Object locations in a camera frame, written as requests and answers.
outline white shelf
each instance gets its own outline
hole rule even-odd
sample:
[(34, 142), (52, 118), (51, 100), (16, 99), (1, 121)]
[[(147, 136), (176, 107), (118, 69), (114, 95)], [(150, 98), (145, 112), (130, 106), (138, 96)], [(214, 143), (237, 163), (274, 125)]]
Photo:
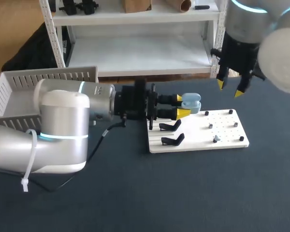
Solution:
[(209, 5), (209, 10), (196, 11), (191, 8), (187, 13), (177, 12), (165, 0), (152, 0), (151, 11), (131, 14), (124, 13), (121, 1), (96, 0), (100, 6), (93, 15), (85, 15), (78, 10), (77, 15), (68, 16), (64, 11), (57, 11), (53, 21), (55, 26), (122, 25), (210, 21), (218, 20), (219, 17), (219, 10), (214, 0), (199, 0), (200, 5)]
[(200, 35), (77, 39), (69, 67), (97, 66), (99, 77), (208, 73)]

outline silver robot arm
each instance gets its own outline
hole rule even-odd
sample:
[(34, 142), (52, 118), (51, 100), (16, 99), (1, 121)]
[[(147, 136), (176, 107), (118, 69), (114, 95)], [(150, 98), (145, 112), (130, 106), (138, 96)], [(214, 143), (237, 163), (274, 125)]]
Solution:
[(253, 76), (290, 93), (290, 0), (229, 0), (225, 27), (222, 49), (212, 49), (220, 58), (220, 89), (233, 69), (242, 77), (236, 97)]
[[(152, 123), (157, 117), (178, 120), (192, 111), (196, 113), (196, 108), (200, 110), (193, 104), (191, 109), (157, 109), (157, 103), (181, 106), (185, 101), (176, 94), (158, 95), (154, 86), (151, 90), (145, 87), (145, 81), (137, 81), (116, 92), (108, 84), (41, 80), (33, 94), (34, 107), (41, 115), (41, 134), (30, 172), (67, 174), (83, 169), (90, 121), (111, 121), (113, 116), (121, 116)], [(32, 146), (32, 135), (0, 126), (0, 169), (25, 173)]]
[[(41, 135), (32, 173), (66, 174), (87, 159), (89, 98), (78, 92), (50, 91), (41, 99)], [(0, 169), (25, 173), (32, 156), (32, 135), (0, 126)]]

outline white pegboard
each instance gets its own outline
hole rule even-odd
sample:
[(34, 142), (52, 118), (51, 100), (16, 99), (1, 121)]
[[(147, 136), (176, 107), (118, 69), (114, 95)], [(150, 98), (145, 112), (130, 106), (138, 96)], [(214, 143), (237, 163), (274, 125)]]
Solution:
[[(149, 151), (163, 153), (249, 146), (249, 140), (235, 110), (233, 110), (233, 114), (229, 114), (229, 110), (209, 111), (208, 116), (205, 115), (205, 111), (201, 111), (196, 115), (185, 117), (181, 121), (182, 124), (175, 132), (160, 131), (159, 128), (159, 123), (173, 125), (175, 121), (168, 119), (155, 121), (153, 130), (148, 130)], [(184, 133), (185, 139), (179, 146), (162, 145), (162, 137), (177, 139), (181, 133)], [(220, 138), (217, 143), (213, 142), (215, 135)]]

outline white crate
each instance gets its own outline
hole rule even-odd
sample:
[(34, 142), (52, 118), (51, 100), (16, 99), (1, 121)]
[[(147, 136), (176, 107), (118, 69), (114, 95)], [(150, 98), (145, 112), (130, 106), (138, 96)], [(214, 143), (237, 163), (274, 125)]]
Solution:
[(34, 87), (42, 79), (98, 82), (97, 67), (40, 69), (0, 74), (0, 125), (18, 131), (39, 130), (40, 117), (33, 107)]

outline cable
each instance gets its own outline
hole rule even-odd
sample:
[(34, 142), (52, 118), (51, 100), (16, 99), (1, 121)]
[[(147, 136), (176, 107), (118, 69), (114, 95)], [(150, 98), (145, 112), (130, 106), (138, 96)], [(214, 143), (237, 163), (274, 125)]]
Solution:
[[(99, 146), (101, 145), (104, 137), (107, 135), (107, 133), (113, 129), (113, 128), (116, 128), (116, 127), (126, 127), (126, 121), (127, 121), (127, 117), (126, 116), (123, 116), (122, 118), (122, 121), (119, 122), (119, 123), (115, 123), (111, 126), (109, 126), (105, 131), (104, 133), (102, 134), (101, 138), (99, 139), (97, 145), (95, 146), (95, 148), (93, 149), (92, 153), (89, 155), (89, 157), (87, 158), (87, 164), (85, 166), (85, 168), (88, 166), (88, 163), (92, 160), (93, 156), (96, 154)], [(56, 192), (57, 190), (59, 190), (60, 188), (62, 188), (63, 186), (65, 186), (67, 183), (69, 183), (77, 174), (79, 174), (82, 170), (80, 170), (79, 172), (76, 172), (74, 173), (72, 176), (70, 176), (66, 181), (64, 181), (61, 185), (57, 186), (56, 188), (54, 189), (51, 189), (51, 188), (48, 188), (46, 187), (45, 185), (41, 184), (40, 182), (34, 180), (34, 179), (31, 179), (29, 178), (29, 182), (35, 184), (36, 186), (40, 187), (41, 189), (43, 189), (44, 191), (46, 192)], [(18, 173), (18, 172), (12, 172), (12, 171), (7, 171), (7, 170), (2, 170), (0, 169), (0, 174), (5, 174), (5, 175), (10, 175), (10, 176), (18, 176), (18, 177), (23, 177), (23, 175), (21, 173)]]

